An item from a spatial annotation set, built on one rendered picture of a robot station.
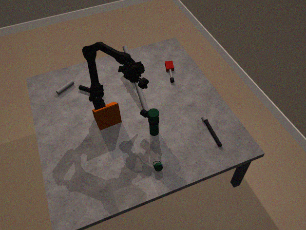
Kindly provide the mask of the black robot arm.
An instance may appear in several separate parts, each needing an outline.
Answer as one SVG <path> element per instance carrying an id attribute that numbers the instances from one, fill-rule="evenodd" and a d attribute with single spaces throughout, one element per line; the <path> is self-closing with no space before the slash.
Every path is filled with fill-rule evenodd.
<path id="1" fill-rule="evenodd" d="M 116 61 L 123 66 L 119 66 L 118 72 L 122 72 L 125 76 L 130 77 L 133 74 L 138 74 L 141 77 L 141 74 L 144 73 L 145 68 L 140 62 L 135 62 L 130 54 L 120 52 L 114 48 L 104 44 L 103 42 L 97 42 L 90 46 L 85 46 L 82 49 L 83 55 L 88 63 L 89 74 L 91 79 L 90 87 L 90 102 L 93 102 L 95 110 L 106 107 L 105 102 L 102 99 L 103 97 L 103 85 L 99 83 L 98 74 L 96 69 L 96 52 L 98 50 L 103 51 L 104 53 L 114 57 Z"/>

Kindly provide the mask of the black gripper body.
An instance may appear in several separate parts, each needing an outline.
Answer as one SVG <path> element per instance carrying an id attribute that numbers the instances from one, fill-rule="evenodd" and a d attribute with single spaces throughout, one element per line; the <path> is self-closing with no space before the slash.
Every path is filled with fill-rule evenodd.
<path id="1" fill-rule="evenodd" d="M 146 78 L 139 78 L 139 75 L 138 74 L 133 74 L 132 76 L 130 76 L 130 77 L 127 77 L 127 76 L 125 76 L 124 75 L 124 77 L 126 78 L 126 79 L 129 79 L 130 81 L 132 81 L 132 82 L 136 82 L 136 81 L 139 81 L 139 83 L 138 83 L 138 86 L 140 87 L 140 88 L 142 88 L 142 89 L 144 89 L 146 86 L 147 86 L 147 84 L 149 83 L 149 81 L 146 79 Z"/>

